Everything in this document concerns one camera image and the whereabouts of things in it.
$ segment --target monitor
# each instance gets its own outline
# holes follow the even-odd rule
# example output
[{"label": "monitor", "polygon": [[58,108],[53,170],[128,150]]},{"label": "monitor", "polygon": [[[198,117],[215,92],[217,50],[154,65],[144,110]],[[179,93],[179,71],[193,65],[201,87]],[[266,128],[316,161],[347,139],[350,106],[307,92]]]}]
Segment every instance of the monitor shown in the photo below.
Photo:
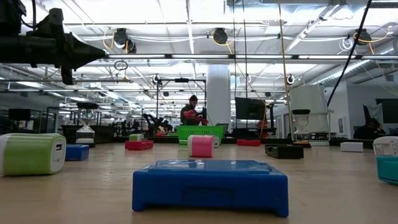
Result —
[{"label": "monitor", "polygon": [[235,98],[236,119],[260,120],[264,118],[265,106],[262,100]]},{"label": "monitor", "polygon": [[11,121],[30,121],[30,109],[8,109],[8,119]]}]

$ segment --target white column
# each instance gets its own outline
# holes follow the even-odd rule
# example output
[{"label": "white column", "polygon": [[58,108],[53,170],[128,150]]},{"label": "white column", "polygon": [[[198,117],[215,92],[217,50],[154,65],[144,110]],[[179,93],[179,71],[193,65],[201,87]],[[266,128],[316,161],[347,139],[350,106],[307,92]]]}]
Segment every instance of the white column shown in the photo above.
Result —
[{"label": "white column", "polygon": [[206,84],[209,125],[231,123],[230,83],[229,65],[208,66]]}]

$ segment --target blue box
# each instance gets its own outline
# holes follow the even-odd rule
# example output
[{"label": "blue box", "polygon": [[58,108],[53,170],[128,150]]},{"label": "blue box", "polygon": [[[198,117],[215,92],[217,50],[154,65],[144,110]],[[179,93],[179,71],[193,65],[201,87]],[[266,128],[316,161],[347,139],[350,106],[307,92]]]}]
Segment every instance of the blue box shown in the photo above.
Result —
[{"label": "blue box", "polygon": [[68,144],[65,160],[83,161],[85,159],[88,159],[89,151],[90,151],[89,145]]},{"label": "blue box", "polygon": [[132,175],[132,209],[147,205],[270,210],[289,215],[287,176],[247,160],[161,160]]},{"label": "blue box", "polygon": [[398,184],[398,157],[377,156],[377,176],[381,181]]}]

